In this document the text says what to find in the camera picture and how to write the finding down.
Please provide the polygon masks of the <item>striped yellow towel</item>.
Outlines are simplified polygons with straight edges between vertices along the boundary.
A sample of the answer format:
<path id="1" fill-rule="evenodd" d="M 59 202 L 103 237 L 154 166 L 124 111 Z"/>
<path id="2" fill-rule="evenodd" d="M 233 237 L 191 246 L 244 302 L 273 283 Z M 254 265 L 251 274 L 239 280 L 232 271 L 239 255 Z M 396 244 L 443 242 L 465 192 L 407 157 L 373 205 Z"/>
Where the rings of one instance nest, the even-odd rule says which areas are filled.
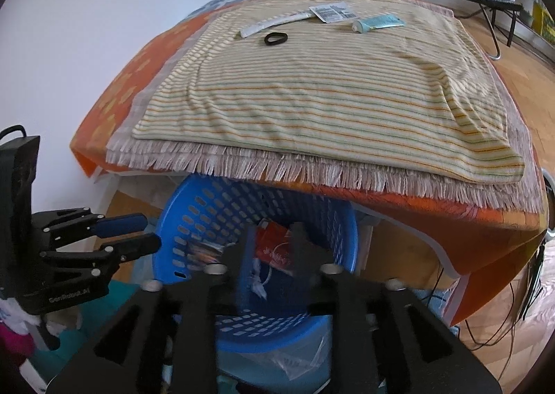
<path id="1" fill-rule="evenodd" d="M 326 24 L 314 16 L 239 35 L 338 2 L 357 17 Z M 355 20 L 383 14 L 405 26 L 352 30 Z M 408 0 L 247 1 L 211 18 L 132 134 L 516 183 L 525 162 L 510 145 L 491 73 L 456 18 Z"/>

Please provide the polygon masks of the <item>long white sachet packet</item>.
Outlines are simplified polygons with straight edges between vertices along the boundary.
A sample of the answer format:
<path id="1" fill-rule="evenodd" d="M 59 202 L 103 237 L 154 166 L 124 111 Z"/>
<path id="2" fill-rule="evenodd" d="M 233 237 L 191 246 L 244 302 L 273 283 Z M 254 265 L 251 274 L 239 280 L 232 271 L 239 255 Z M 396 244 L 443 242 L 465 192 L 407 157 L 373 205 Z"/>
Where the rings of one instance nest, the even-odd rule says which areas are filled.
<path id="1" fill-rule="evenodd" d="M 304 21 L 313 17 L 314 17 L 314 14 L 309 10 L 291 14 L 291 15 L 279 16 L 276 18 L 267 19 L 264 21 L 257 22 L 253 25 L 244 27 L 243 29 L 240 30 L 239 35 L 242 39 L 246 39 L 268 28 L 294 23 L 294 22 L 299 22 L 299 21 Z"/>

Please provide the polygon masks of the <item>clear plastic bag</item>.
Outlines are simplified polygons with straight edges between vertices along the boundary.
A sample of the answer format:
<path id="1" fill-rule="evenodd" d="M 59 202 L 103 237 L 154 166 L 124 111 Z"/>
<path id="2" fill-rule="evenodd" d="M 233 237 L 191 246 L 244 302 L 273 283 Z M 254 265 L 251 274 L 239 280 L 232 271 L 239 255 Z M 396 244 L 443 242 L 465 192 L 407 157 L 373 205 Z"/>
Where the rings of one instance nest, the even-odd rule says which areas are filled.
<path id="1" fill-rule="evenodd" d="M 259 363 L 293 381 L 319 370 L 328 359 L 331 344 L 331 324 L 325 321 L 299 341 L 260 354 Z"/>

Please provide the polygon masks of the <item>red snack wrapper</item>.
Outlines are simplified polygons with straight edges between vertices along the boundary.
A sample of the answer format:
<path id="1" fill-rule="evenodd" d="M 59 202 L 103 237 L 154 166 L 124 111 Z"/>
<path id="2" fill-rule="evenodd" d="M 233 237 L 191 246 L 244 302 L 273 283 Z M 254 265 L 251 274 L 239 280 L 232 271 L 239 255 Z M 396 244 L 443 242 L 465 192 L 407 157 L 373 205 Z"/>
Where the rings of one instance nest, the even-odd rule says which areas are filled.
<path id="1" fill-rule="evenodd" d="M 272 220 L 262 220 L 257 226 L 255 257 L 270 267 L 292 275 L 291 231 Z"/>

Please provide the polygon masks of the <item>small printed white packet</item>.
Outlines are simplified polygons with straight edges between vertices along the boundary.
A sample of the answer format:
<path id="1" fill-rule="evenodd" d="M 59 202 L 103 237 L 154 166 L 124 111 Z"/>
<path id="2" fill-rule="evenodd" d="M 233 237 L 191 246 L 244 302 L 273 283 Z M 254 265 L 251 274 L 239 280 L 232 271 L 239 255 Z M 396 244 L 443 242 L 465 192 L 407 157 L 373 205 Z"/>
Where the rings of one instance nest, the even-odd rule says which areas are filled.
<path id="1" fill-rule="evenodd" d="M 345 2 L 321 4 L 310 7 L 309 10 L 315 17 L 326 24 L 353 20 L 357 17 Z"/>

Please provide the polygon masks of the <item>orange floral bedspread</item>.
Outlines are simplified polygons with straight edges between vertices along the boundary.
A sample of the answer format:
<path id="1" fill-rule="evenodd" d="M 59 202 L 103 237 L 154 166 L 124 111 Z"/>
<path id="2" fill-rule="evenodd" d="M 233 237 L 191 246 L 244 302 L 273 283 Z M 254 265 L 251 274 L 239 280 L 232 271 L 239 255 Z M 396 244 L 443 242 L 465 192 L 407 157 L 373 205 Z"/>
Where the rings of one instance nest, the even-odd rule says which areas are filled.
<path id="1" fill-rule="evenodd" d="M 192 30 L 202 31 L 214 15 L 247 1 L 253 0 L 184 19 L 149 43 L 167 55 L 190 36 Z M 408 1 L 455 18 L 449 9 L 418 0 Z M 157 65 L 142 56 L 141 50 L 125 67 L 139 69 L 139 80 L 147 81 Z M 136 82 L 125 72 L 125 67 L 87 113 L 70 141 L 70 150 L 87 175 L 101 170 L 136 171 L 121 167 L 111 169 L 102 160 L 109 138 L 130 112 L 131 102 L 136 96 Z M 544 182 L 545 209 L 541 213 L 484 209 L 455 201 L 388 192 L 357 192 L 301 183 L 250 182 L 350 200 L 420 233 L 436 252 L 447 275 L 457 282 L 445 311 L 446 319 L 452 324 L 469 318 L 509 284 L 530 260 L 547 227 Z"/>

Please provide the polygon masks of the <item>light teal tube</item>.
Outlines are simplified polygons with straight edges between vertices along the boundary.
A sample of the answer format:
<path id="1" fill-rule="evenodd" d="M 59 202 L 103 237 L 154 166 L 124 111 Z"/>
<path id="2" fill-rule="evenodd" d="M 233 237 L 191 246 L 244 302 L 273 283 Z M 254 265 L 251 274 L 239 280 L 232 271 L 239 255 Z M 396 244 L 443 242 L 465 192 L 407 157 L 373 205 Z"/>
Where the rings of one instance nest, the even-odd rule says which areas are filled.
<path id="1" fill-rule="evenodd" d="M 352 30 L 359 34 L 374 30 L 405 26 L 405 22 L 394 14 L 383 14 L 379 16 L 355 20 Z"/>

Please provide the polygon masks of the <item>yellow crate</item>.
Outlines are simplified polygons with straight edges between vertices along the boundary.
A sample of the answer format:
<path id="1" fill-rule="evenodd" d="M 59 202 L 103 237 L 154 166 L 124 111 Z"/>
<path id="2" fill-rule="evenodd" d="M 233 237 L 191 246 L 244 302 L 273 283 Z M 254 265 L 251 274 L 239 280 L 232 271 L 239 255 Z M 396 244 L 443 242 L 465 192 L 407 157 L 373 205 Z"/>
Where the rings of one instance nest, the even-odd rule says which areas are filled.
<path id="1" fill-rule="evenodd" d="M 532 29 L 552 46 L 555 45 L 555 25 L 548 10 L 534 2 L 532 9 Z"/>

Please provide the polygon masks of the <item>blue plastic laundry basket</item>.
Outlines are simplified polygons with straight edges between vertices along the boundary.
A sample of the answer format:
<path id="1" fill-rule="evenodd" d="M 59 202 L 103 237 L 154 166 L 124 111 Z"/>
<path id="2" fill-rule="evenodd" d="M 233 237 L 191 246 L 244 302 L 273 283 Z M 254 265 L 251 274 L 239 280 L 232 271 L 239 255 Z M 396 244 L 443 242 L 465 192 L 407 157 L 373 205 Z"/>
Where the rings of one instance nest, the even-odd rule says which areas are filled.
<path id="1" fill-rule="evenodd" d="M 248 225 L 272 220 L 289 229 L 303 224 L 308 240 L 325 248 L 334 263 L 353 272 L 358 259 L 358 227 L 353 207 L 331 199 L 233 179 L 191 175 L 168 200 L 157 221 L 161 248 L 152 258 L 156 279 L 173 284 L 193 278 L 200 264 L 194 250 L 218 254 L 239 240 Z M 295 343 L 328 318 L 311 316 L 286 289 L 292 277 L 253 260 L 249 309 L 216 319 L 216 347 L 223 352 L 267 353 Z"/>

